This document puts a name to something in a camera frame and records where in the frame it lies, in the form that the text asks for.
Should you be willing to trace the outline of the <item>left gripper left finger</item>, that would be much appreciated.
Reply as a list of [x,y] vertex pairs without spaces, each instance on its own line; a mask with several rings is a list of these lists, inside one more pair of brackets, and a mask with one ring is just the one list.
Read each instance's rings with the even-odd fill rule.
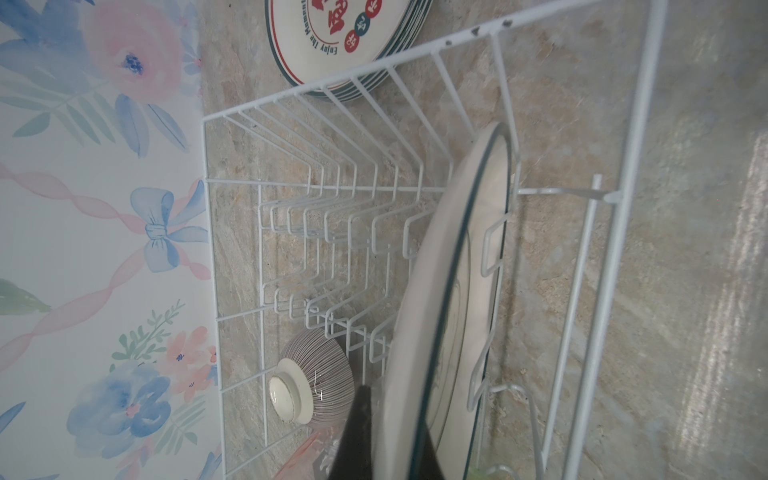
[[339,443],[329,480],[371,480],[372,461],[371,388],[358,388]]

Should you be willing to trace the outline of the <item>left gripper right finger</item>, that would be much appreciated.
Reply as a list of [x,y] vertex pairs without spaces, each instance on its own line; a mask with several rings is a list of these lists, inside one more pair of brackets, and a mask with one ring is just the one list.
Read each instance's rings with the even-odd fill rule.
[[423,442],[421,463],[419,466],[419,480],[444,480],[435,448],[429,433],[425,435]]

